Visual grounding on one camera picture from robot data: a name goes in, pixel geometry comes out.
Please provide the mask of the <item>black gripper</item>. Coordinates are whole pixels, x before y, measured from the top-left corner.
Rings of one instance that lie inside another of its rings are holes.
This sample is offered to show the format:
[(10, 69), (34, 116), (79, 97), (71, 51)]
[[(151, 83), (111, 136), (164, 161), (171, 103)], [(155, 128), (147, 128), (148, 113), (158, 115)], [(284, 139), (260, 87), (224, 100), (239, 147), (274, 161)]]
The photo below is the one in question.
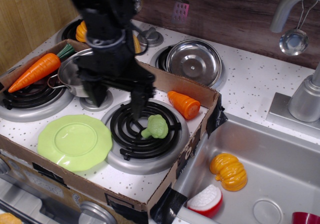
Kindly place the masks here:
[(88, 98), (99, 107), (107, 96), (108, 87), (130, 92), (133, 118), (139, 119), (153, 97), (155, 76), (136, 61), (134, 41), (90, 49), (92, 54), (77, 57), (75, 61)]

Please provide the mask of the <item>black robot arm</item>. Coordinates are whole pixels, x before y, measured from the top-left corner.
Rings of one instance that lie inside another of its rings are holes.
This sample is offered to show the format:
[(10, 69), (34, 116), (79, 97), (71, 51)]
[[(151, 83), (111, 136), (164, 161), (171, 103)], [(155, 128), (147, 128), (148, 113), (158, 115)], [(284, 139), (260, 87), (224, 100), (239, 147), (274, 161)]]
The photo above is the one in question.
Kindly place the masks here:
[(74, 58), (78, 76), (96, 106), (109, 87), (130, 92), (134, 119), (154, 96), (155, 76), (136, 61), (131, 19), (133, 0), (71, 0), (87, 27), (90, 55)]

